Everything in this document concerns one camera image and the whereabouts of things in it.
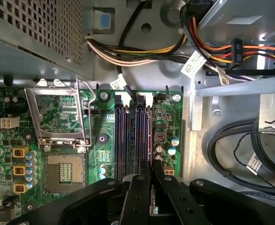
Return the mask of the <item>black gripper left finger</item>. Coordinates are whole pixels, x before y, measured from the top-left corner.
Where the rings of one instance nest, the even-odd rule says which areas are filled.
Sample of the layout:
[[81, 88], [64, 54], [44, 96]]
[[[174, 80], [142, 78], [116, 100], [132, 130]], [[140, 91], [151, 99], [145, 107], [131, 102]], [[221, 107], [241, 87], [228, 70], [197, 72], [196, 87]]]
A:
[[146, 225], [149, 218], [151, 176], [142, 160], [142, 174], [120, 183], [105, 178], [28, 212], [11, 225]]

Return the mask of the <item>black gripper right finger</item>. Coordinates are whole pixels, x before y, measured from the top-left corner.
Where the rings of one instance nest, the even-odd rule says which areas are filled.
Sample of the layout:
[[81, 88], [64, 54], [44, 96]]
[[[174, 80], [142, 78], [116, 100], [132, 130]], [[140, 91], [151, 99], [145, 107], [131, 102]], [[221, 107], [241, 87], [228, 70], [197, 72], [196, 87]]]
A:
[[164, 175], [161, 162], [153, 162], [161, 188], [155, 225], [275, 225], [275, 208], [205, 179], [187, 186]]

